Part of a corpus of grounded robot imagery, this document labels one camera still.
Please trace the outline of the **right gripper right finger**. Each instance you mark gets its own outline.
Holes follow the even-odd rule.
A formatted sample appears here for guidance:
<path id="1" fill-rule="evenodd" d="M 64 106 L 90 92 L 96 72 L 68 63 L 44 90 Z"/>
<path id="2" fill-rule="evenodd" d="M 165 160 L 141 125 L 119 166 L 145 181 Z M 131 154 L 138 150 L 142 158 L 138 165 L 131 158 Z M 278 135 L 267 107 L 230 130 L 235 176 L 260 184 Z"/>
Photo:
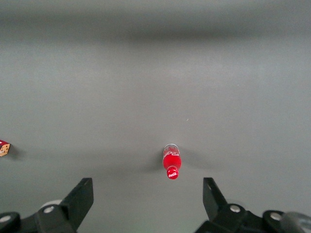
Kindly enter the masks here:
<path id="1" fill-rule="evenodd" d="M 208 216 L 197 233 L 283 233 L 282 211 L 268 210 L 261 217 L 236 203 L 228 203 L 213 178 L 203 179 L 203 205 Z"/>

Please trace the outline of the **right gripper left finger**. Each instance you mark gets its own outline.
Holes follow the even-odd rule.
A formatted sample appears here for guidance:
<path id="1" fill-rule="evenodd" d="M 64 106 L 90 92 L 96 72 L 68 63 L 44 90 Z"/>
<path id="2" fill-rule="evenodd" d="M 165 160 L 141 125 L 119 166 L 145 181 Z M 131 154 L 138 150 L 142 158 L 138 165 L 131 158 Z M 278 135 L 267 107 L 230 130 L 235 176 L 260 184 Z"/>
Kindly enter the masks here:
<path id="1" fill-rule="evenodd" d="M 45 203 L 29 217 L 0 215 L 2 233 L 76 233 L 94 202 L 93 180 L 83 178 L 62 200 Z"/>

